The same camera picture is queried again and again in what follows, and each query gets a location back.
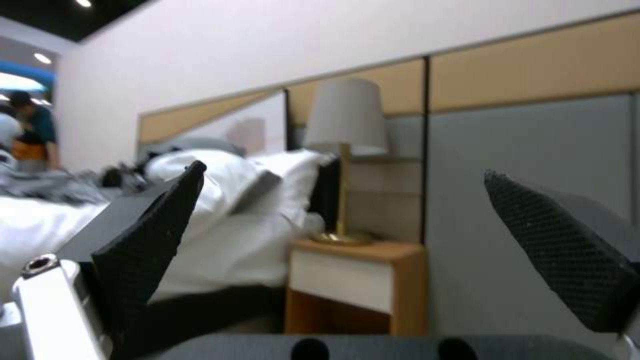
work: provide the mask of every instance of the white drawer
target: white drawer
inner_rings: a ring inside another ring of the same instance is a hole
[[[391,313],[393,268],[340,256],[294,250],[289,286],[296,291]]]

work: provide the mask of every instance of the ceiling light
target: ceiling light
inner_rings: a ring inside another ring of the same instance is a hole
[[[43,92],[46,88],[39,82],[13,74],[0,72],[0,90],[24,90]]]
[[[80,6],[82,6],[83,8],[90,8],[91,7],[91,1],[89,1],[89,0],[76,0],[76,2],[78,4],[80,4]]]
[[[33,56],[36,59],[38,59],[38,61],[41,62],[41,63],[45,63],[45,64],[50,64],[51,63],[51,59],[49,59],[48,57],[44,56],[43,54],[35,53],[35,54],[33,54]]]

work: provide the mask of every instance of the white wall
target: white wall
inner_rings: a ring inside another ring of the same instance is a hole
[[[2,16],[0,16],[0,36],[24,42],[56,54],[65,54],[76,47],[76,43],[73,41]]]
[[[639,6],[639,0],[158,0],[63,57],[56,94],[62,162],[79,170],[133,159],[144,111]]]

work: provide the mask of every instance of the person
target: person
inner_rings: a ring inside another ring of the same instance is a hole
[[[15,111],[11,106],[0,104],[0,172],[15,170],[17,162],[11,155],[13,141],[22,135],[22,126],[15,120]]]
[[[57,170],[60,164],[51,111],[36,105],[25,91],[13,92],[9,103],[23,121],[25,130],[13,149],[15,157],[20,160],[21,170]]]

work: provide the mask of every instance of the nightstand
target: nightstand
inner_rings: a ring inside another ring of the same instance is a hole
[[[415,243],[293,243],[287,334],[426,333],[426,254]]]

